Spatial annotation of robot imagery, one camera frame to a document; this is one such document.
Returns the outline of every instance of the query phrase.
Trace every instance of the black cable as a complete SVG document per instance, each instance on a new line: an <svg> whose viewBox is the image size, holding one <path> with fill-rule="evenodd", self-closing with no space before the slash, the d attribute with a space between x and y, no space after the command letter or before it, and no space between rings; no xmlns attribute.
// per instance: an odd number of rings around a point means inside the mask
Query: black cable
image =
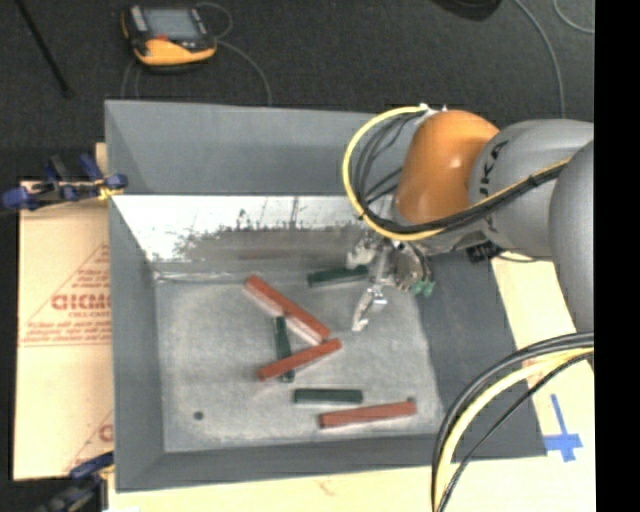
<svg viewBox="0 0 640 512"><path fill-rule="evenodd" d="M552 371L550 371L542 379L540 379L533 387L531 387L529 390L527 390L526 393L523 393L520 396L520 398L518 398L518 400L516 400L509 407L509 409L507 409L505 411L505 413L491 426L489 431L482 437L482 439L480 439L480 441L478 441L473 446L473 448L471 448L471 450L469 450L467 455L465 455L464 459L462 459L462 461L460 462L460 465L458 466L458 468L454 472L453 476L451 477L451 480L449 481L449 483L447 484L447 487L445 488L444 492L442 493L442 499L440 500L440 504L438 505L438 509L437 509L436 512L443 512L444 511L445 507L447 506L447 503L449 502L449 499L451 498L451 494L453 493L453 490L455 489L456 485L458 484L458 481L460 480L460 477L462 476L462 473L464 472L466 467L471 462L471 458L473 457L474 453L486 441L489 440L489 438L498 430L498 428L500 428L520 408L520 406L522 406L522 404L527 399L531 398L537 391L540 390L540 388L542 388L545 384L547 384L556 375L558 375L559 373L563 372L567 368L579 363L580 361L584 361L586 359L590 359L591 357L592 357L592 354L583 354L583 355L574 357L573 359L567 361L566 363L564 363L564 364L558 366L557 368L553 369Z"/></svg>
<svg viewBox="0 0 640 512"><path fill-rule="evenodd" d="M386 229L387 231L392 231L398 234L418 234L430 230L453 230L467 226L477 220L486 217L491 211L517 199L529 190L539 187L540 185L547 183L548 181L556 179L565 168L565 164L559 164L548 169L544 173L538 174L536 176L530 176L528 180L512 187L509 191L497 197L491 198L488 201L484 201L482 204L472 206L456 214L424 224L415 224L410 226L398 224L391 219L387 219L377 215L369 208L369 203L373 202L373 200L365 200L365 197L369 195L369 192L365 193L366 180L376 159L397 140L404 126L406 126L406 124L411 119L418 117L419 115L424 114L404 114L403 116L398 116L397 118L389 121L386 125L380 128L370 137L370 139L364 145L364 148L362 149L358 159L356 160L355 166L350 166L350 181L356 200L362 207L364 214L369 217L374 223L378 224L380 227ZM391 138L391 141L389 141L389 143L381 147L384 139L389 135L389 133L392 132L393 129L396 129L395 135ZM380 182L386 182L391 179L391 176L394 172L397 171L393 171L392 173L383 177Z"/></svg>
<svg viewBox="0 0 640 512"><path fill-rule="evenodd" d="M409 121L415 119L416 117L419 117L422 114L422 112L418 112L415 114L409 114L407 116L403 118L399 118L400 122L398 123L398 127L396 129L395 134L393 135L393 137L391 138L391 140L389 140L384 146L382 146L381 148L377 149L375 152L373 152L370 156L371 158L371 165L369 166L369 168L367 168L365 166L364 169L364 176L363 176L363 181L362 181L362 186L361 186L361 191L364 192L367 188L367 179L369 177L369 173L371 171L371 168L373 167L373 163L378 159L378 157L384 153L387 149L389 149L391 146L393 146L396 141L398 140L398 138L400 137L400 135L402 134L402 130L404 129L405 126L407 126L407 124L409 123Z"/></svg>
<svg viewBox="0 0 640 512"><path fill-rule="evenodd" d="M367 206L369 206L372 203L375 203L378 199L380 199L381 197L386 196L387 194L390 194L391 192L393 192L396 188L398 188L397 184L393 184L387 188L385 188L383 191L377 193L375 196L373 196L370 199L367 199Z"/></svg>
<svg viewBox="0 0 640 512"><path fill-rule="evenodd" d="M444 420L440 426L438 435L436 436L434 450L433 450L433 464L437 467L437 463L442 455L442 448L446 439L449 436L450 430L460 415L466 410L470 402L472 402L479 393L491 383L496 374L503 372L516 364L520 364L532 357L542 356L546 354L552 354L561 350L568 350L574 348L589 348L593 347L594 333L580 332L567 334L564 336L557 336L548 340L540 341L522 348L496 364L485 370L473 382L471 382L454 400L453 404L447 411ZM432 477L431 482L431 496L432 500L435 499L435 475Z"/></svg>
<svg viewBox="0 0 640 512"><path fill-rule="evenodd" d="M562 170L564 170L565 167L566 167L565 164L561 164L556 167L553 167L543 175L538 175L536 178L532 178L523 183L520 183L519 185L516 185L511 190L509 190L508 192L498 197L489 199L488 201L482 204L467 208L462 212L444 217L442 219L427 222L424 224L403 226L390 219L385 219L380 217L379 215L375 214L373 211L371 211L371 209L369 209L366 205L363 205L362 203L360 204L360 206L364 209L364 213L367 215L367 217L369 217L373 222L375 222L382 228L387 229L388 231L393 231L395 233L415 234L415 233L421 233L423 231L429 231L434 229L451 230L451 229L466 226L468 224L471 224L472 222L480 220L486 217L491 211L505 204L510 203L511 201L517 199L524 193L528 192L529 190L532 190L544 183L547 183L548 181L556 179L560 175Z"/></svg>
<svg viewBox="0 0 640 512"><path fill-rule="evenodd" d="M373 186L369 190L367 190L367 193L365 194L365 196L369 196L373 194L376 190L378 190L380 187L385 185L388 181L398 176L401 172L402 172L402 167L399 167L395 171L387 174L384 178L374 183Z"/></svg>
<svg viewBox="0 0 640 512"><path fill-rule="evenodd" d="M24 2L22 0L15 0L15 3L16 3L16 6L18 7L18 10L20 11L20 14L22 14L24 21L27 23L27 26L29 27L29 31L31 32L31 34L33 34L33 37L36 40L36 44L38 45L38 48L40 48L40 51L42 52L42 55L46 59L47 64L49 64L49 68L53 72L53 75L56 77L56 80L58 81L58 85L60 86L60 91L62 92L62 96L64 96L66 99L73 98L76 95L76 93L74 92L74 90L71 88L71 86L67 83L64 76L62 75L62 72L58 67L58 63L53 58L53 55L51 54L51 51L49 50L47 43L45 43L42 37L42 34L40 34L40 30L38 30L38 26L36 25L35 21L33 21L33 18L31 17L31 14L29 14L27 7L24 5Z"/></svg>
<svg viewBox="0 0 640 512"><path fill-rule="evenodd" d="M402 121L402 117L392 119L377 132L375 132L364 145L358 161L356 162L356 168L352 179L352 183L356 184L354 192L359 202L363 200L366 180L369 176L369 173L371 172L373 163L381 155L381 152L378 151L380 145L384 141L384 138L396 127L396 125L400 124Z"/></svg>

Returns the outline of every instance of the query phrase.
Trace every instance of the yellow cable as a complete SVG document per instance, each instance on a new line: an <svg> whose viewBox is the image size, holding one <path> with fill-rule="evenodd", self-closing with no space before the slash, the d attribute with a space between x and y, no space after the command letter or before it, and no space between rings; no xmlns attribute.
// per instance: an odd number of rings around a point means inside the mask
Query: yellow cable
<svg viewBox="0 0 640 512"><path fill-rule="evenodd" d="M484 393L482 393L476 400L474 400L467 409L460 415L456 423L454 424L453 429L451 430L447 440L445 441L442 452L440 455L440 460L437 463L436 469L437 472L434 473L437 475L436 478L436 496L434 500L435 509L438 510L440 506L440 502L442 500L442 496L444 491L449 484L451 476L453 475L453 468L449 468L447 472L447 477L444 476L444 469L446 464L450 464L450 461L453 457L453 453L455 452L456 446L460 441L462 435L466 432L467 428L473 421L473 419L477 416L477 414L484 409L484 407L491 402L496 396L498 396L503 391L507 390L517 382L526 379L532 375L540 371L544 371L545 374L553 371L569 360L583 355L593 352L593 348L580 348L580 349L569 349L563 350L558 354L553 355L552 357L546 357L540 360L537 360L534 364L530 366L526 366L519 370L514 371L513 373L507 375L502 378L498 382L496 382L493 386L488 388Z"/></svg>
<svg viewBox="0 0 640 512"><path fill-rule="evenodd" d="M344 153L344 157L342 159L342 182L344 185L344 189L347 193L347 197L349 198L349 202L351 203L351 205L353 206L353 208L356 210L356 212L358 213L358 216L360 218L362 218L362 220L364 220L366 222L366 224L373 229L376 233L386 237L386 238L391 238L394 240L401 240L401 241L415 241L415 240L423 240L425 238L429 238L432 236L437 235L438 233L444 231L445 228L439 228L439 229L431 229L431 230L427 230L427 231L420 231L417 233L397 233L395 231L391 231L389 229L386 229L382 226L380 226L379 224L377 224L374 220L372 220L371 218L369 218L369 216L365 213L364 208L362 207L362 205L358 202L358 199L356 198L356 194L353 191L353 187L351 186L351 179L349 177L349 167L350 167L350 163L351 163L351 157L353 156L353 151L355 150L356 146L358 145L358 142L360 142L360 139L362 139L362 137L364 137L364 135L371 130L374 126L386 121L387 119L390 119L391 117L395 117L395 116L399 116L399 115L403 115L403 114L415 114L417 112L424 112L428 110L428 106L426 105L418 105L418 106L411 106L411 107L400 107L400 108L396 108L393 110L388 110L387 112L383 112L382 114L379 114L373 118L371 118L369 121L367 121L364 125L362 125L360 127L360 129L355 133L355 135L352 137L352 139L349 141L349 144L347 145L347 149L345 150ZM527 176L526 178L521 179L520 181L500 190L499 192L496 192L495 194L488 196L486 198L484 198L482 201L479 201L473 205L471 205L468 209L470 208L475 208L477 206L483 205L485 203L487 203L488 201L491 201L493 199L496 199L497 197L500 197L506 193L508 193L509 191L511 191L513 188L520 186L521 184L527 182L530 178L534 177L540 177L542 175L544 175L546 172L549 172L561 165L566 164L570 159L566 158L564 160L560 160L548 167L545 167L544 169L539 169L538 171L532 173L530 176Z"/></svg>

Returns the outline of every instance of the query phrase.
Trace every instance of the orange object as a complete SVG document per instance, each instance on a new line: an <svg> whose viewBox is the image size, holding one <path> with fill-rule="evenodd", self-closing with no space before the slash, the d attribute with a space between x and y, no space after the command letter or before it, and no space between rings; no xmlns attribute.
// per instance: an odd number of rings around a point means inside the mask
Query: orange object
<svg viewBox="0 0 640 512"><path fill-rule="evenodd" d="M280 377L280 375L284 375L290 370L295 370L296 368L300 368L301 366L305 366L322 357L328 356L340 348L342 348L342 343L337 338L325 341L320 345L308 348L302 352L297 352L292 356L280 359L270 365L263 366L258 370L258 379L265 381Z"/></svg>
<svg viewBox="0 0 640 512"><path fill-rule="evenodd" d="M331 334L331 330L326 325L298 307L294 302L291 302L259 277L250 276L244 286L252 295L271 306L276 314L285 316L288 321L294 323L316 341L326 340Z"/></svg>
<svg viewBox="0 0 640 512"><path fill-rule="evenodd" d="M391 404L373 405L370 407L357 407L344 411L326 412L319 416L320 427L342 427L353 423L366 423L370 421L387 420L403 416L413 416L416 413L416 404L411 400Z"/></svg>
<svg viewBox="0 0 640 512"><path fill-rule="evenodd" d="M404 161L395 197L398 212L422 224L467 208L471 170L497 133L489 121L462 110L428 117L414 134Z"/></svg>

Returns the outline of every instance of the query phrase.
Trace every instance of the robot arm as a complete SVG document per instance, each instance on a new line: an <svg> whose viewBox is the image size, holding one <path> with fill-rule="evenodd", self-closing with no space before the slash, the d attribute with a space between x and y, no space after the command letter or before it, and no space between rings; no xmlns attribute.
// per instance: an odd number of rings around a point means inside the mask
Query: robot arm
<svg viewBox="0 0 640 512"><path fill-rule="evenodd" d="M395 112L423 117L386 208L374 212L367 202L371 157L357 167L365 168L364 180L350 171L351 152L376 118L356 134L345 154L347 194L380 235L376 276L356 309L354 330L366 325L368 308L362 303L375 295L384 305L383 285L422 290L428 284L422 268L426 258L487 243L552 260L576 327L593 329L593 124L539 120L498 130L463 111L424 106ZM394 122L389 113L377 119L384 116ZM382 138L376 143L382 146ZM352 180L359 189L351 187ZM483 210L483 205L490 207ZM357 251L350 259L358 260Z"/></svg>

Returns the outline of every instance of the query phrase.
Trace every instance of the cardboard sheet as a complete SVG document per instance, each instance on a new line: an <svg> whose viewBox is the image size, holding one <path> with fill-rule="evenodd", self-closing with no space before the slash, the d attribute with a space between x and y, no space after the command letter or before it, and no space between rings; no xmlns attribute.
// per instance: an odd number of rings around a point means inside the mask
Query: cardboard sheet
<svg viewBox="0 0 640 512"><path fill-rule="evenodd" d="M96 149L104 169L104 146ZM20 213L13 478L113 449L108 203Z"/></svg>

